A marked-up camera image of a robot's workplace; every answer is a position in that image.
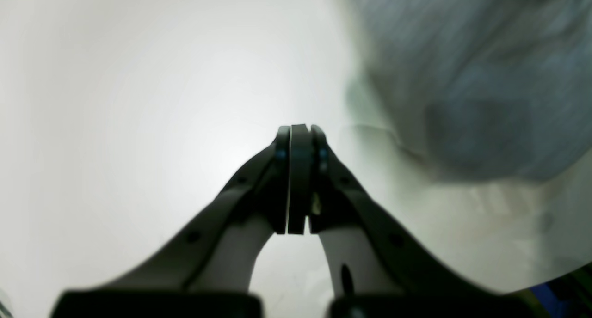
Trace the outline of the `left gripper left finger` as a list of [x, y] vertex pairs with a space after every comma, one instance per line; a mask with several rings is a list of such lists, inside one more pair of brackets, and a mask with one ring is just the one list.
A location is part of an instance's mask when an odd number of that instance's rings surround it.
[[65, 292], [53, 318], [262, 318], [249, 285], [256, 259], [285, 232], [290, 128], [248, 160], [163, 248], [116, 280]]

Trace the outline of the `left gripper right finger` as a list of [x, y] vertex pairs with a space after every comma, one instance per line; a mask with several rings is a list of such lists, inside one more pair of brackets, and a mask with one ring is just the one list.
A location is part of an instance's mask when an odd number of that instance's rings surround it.
[[330, 318], [534, 318], [435, 258], [379, 206], [319, 126], [291, 126], [289, 232], [317, 234], [336, 299]]

